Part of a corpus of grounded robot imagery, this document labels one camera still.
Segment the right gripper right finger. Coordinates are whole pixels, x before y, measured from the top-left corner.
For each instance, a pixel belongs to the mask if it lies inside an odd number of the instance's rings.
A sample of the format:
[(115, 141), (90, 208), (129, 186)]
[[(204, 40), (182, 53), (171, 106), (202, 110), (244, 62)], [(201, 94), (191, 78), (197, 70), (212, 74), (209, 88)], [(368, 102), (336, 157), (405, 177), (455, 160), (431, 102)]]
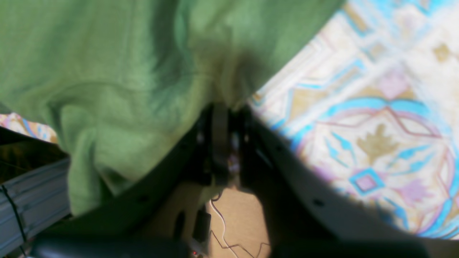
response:
[(240, 180), (259, 199), (271, 258), (428, 258), (422, 240), (376, 219), (328, 189), (254, 117), (237, 114)]

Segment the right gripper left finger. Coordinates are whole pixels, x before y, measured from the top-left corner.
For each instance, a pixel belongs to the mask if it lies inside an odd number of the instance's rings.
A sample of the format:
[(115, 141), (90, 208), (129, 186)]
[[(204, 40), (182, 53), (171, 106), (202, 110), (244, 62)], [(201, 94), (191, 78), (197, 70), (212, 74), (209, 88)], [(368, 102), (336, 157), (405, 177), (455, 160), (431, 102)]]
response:
[(228, 185), (230, 114), (213, 104), (141, 181), (41, 233), (32, 258), (188, 258), (207, 190)]

